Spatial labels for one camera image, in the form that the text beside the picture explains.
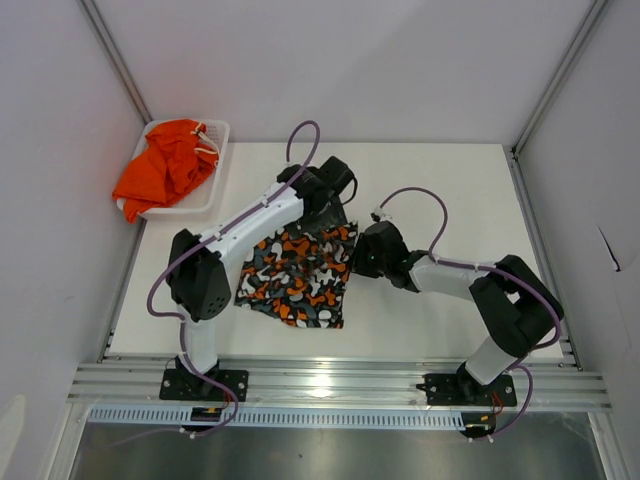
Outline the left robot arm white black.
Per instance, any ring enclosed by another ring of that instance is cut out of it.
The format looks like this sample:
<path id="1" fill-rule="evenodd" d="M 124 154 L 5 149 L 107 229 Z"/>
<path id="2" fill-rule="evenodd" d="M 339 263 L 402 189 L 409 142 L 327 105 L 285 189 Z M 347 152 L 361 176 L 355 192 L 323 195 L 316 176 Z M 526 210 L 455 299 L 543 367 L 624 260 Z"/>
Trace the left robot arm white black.
<path id="1" fill-rule="evenodd" d="M 304 232 L 338 225 L 344 215 L 340 194 L 356 185 L 353 171 L 332 156 L 320 167 L 286 167 L 269 189 L 221 226 L 193 234 L 178 232 L 163 274 L 179 319 L 182 388 L 197 400 L 216 390 L 215 324 L 232 300 L 239 267 L 261 240 L 284 227 Z"/>

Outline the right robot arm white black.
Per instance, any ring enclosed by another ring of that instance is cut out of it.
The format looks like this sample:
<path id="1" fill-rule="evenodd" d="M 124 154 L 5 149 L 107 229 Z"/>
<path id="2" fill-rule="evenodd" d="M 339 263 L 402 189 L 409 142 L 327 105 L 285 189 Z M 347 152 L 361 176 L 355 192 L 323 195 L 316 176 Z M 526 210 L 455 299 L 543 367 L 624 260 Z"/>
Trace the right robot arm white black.
<path id="1" fill-rule="evenodd" d="M 468 403 L 489 396 L 496 379 L 561 333 L 564 310 L 529 266 L 516 255 L 490 264 L 444 259 L 407 248 L 400 231 L 380 221 L 359 235 L 353 270 L 384 277 L 399 289 L 438 293 L 475 304 L 488 337 L 456 372 L 455 395 Z"/>

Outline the camouflage orange black shorts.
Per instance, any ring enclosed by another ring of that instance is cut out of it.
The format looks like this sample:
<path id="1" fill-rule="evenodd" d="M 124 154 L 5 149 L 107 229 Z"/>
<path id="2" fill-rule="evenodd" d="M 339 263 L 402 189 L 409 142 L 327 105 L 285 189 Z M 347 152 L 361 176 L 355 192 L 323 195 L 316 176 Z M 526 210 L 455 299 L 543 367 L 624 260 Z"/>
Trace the camouflage orange black shorts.
<path id="1" fill-rule="evenodd" d="M 270 234 L 242 265 L 234 305 L 293 328 L 341 329 L 359 227 L 334 197 L 322 216 Z"/>

